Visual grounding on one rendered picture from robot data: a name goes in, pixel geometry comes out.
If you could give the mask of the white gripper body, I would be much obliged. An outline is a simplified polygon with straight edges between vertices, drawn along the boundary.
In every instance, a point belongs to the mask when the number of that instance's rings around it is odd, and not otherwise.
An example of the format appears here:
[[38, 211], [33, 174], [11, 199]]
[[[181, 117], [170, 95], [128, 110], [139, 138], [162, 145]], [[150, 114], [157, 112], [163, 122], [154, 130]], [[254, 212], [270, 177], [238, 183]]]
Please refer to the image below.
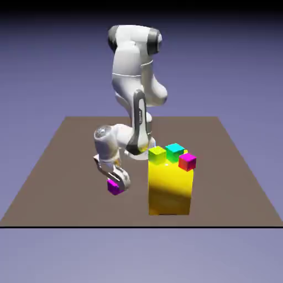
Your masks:
[[128, 173], [119, 166], [113, 165], [113, 169], [111, 171], [106, 171], [102, 168], [99, 155], [95, 155], [93, 157], [94, 161], [96, 162], [98, 170], [106, 176], [108, 179], [112, 180], [114, 183], [118, 185], [121, 190], [127, 190], [130, 187], [130, 177]]

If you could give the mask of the small yellow-green cube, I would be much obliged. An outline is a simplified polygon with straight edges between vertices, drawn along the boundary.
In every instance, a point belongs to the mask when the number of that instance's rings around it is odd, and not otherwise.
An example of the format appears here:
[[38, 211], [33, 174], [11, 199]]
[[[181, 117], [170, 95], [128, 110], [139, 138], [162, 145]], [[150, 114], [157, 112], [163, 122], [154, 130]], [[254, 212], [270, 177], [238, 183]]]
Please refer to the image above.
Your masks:
[[155, 146], [148, 150], [149, 162], [159, 165], [166, 161], [166, 150], [160, 146]]

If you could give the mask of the small cyan cube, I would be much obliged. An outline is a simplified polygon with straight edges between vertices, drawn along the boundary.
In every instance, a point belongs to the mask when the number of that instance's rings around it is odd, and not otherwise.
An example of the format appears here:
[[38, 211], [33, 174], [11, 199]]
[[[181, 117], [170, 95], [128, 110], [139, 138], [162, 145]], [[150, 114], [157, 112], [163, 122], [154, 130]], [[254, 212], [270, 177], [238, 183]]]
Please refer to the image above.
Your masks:
[[184, 147], [178, 143], [173, 143], [165, 147], [166, 159], [171, 163], [179, 162], [179, 156], [184, 153]]

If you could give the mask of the small magenta and red cube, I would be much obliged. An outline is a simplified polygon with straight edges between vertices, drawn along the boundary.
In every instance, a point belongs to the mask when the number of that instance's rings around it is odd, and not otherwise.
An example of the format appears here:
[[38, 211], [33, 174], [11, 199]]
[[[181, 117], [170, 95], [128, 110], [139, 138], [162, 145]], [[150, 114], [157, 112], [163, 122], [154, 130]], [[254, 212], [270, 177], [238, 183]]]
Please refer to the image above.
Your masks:
[[179, 156], [179, 167], [185, 171], [196, 168], [197, 158], [191, 153], [185, 153]]

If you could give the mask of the large yellow box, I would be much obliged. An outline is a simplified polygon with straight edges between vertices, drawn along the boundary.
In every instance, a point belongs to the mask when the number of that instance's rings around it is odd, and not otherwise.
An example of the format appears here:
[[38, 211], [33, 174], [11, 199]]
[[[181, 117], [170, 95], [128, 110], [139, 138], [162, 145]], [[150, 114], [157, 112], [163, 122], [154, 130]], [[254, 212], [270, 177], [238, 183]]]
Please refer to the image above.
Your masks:
[[148, 161], [148, 211], [153, 215], [188, 215], [194, 169], [185, 171], [179, 162], [167, 159], [155, 165]]

